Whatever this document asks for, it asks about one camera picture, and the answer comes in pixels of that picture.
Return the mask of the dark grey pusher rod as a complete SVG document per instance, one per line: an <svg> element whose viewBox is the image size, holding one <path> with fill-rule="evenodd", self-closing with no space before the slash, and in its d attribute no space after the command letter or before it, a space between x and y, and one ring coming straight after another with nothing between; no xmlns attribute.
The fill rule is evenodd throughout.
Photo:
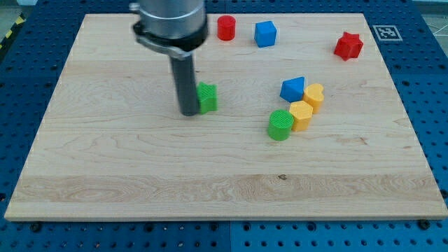
<svg viewBox="0 0 448 252"><path fill-rule="evenodd" d="M193 54L188 53L182 59L170 58L180 112L184 116L194 116L199 113L200 105L197 98L195 68Z"/></svg>

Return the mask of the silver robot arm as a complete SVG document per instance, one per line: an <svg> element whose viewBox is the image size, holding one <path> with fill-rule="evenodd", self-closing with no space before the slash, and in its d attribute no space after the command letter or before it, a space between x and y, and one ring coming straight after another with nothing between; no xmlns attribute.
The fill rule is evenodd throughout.
<svg viewBox="0 0 448 252"><path fill-rule="evenodd" d="M209 34L204 1L138 0L129 11L139 16L132 26L136 41L169 57L181 114L198 114L193 52Z"/></svg>

